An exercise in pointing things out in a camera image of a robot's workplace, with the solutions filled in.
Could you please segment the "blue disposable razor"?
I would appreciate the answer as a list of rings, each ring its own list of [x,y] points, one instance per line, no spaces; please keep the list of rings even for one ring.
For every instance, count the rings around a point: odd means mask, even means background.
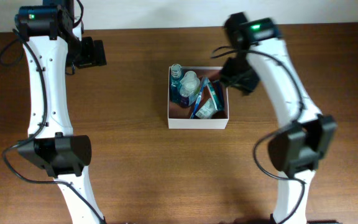
[[[218,96],[218,100],[219,100],[219,107],[220,107],[220,111],[224,111],[224,96],[223,96],[223,89],[221,87],[221,83],[219,80],[215,80],[213,82],[214,87],[216,89],[216,94]]]

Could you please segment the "green red toothpaste tube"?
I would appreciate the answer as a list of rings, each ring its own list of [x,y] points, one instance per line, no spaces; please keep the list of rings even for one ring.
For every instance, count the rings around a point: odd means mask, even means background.
[[[211,99],[213,101],[213,104],[214,104],[214,107],[216,108],[217,111],[220,111],[221,110],[221,107],[219,105],[219,102],[218,102],[218,96],[213,88],[213,84],[210,82],[210,80],[207,81],[207,88],[208,88],[208,91],[209,91],[209,94],[211,96]]]

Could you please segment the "blue white toothbrush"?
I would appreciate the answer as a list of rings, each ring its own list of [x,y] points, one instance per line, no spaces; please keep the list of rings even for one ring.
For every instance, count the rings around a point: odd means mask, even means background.
[[[190,119],[193,119],[195,117],[195,114],[197,112],[197,109],[201,103],[201,100],[202,100],[202,95],[203,95],[203,91],[204,91],[204,88],[205,86],[207,85],[208,83],[208,78],[207,77],[203,77],[201,79],[201,88],[200,88],[200,91],[199,93],[197,94],[197,98],[196,98],[196,101],[195,101],[195,105],[194,105],[194,108],[193,108],[193,111],[192,111],[192,114],[190,116]]]

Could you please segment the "dark blue pump bottle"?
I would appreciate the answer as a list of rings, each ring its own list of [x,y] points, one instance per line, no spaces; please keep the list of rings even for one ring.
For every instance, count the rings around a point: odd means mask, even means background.
[[[180,81],[180,106],[190,107],[196,100],[201,88],[201,81],[194,71],[188,71]]]

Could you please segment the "green white soap packet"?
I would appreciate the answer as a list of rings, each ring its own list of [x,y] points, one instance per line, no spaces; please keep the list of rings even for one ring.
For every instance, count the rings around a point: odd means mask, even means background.
[[[199,119],[211,119],[217,112],[218,109],[214,100],[209,98],[208,101],[196,112],[196,116]]]

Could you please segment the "teal mouthwash bottle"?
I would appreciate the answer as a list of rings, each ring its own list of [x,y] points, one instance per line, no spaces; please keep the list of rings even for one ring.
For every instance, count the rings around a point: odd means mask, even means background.
[[[180,102],[179,89],[181,87],[181,79],[183,78],[183,70],[181,65],[173,64],[170,69],[170,96],[174,103]]]

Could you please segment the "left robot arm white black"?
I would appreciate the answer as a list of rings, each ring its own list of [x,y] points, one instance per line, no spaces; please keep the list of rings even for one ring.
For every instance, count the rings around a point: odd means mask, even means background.
[[[106,65],[103,42],[83,37],[79,1],[43,1],[22,6],[13,30],[27,57],[30,78],[30,123],[18,153],[44,170],[65,199],[73,223],[105,223],[89,177],[91,141],[73,132],[67,106],[67,69]]]

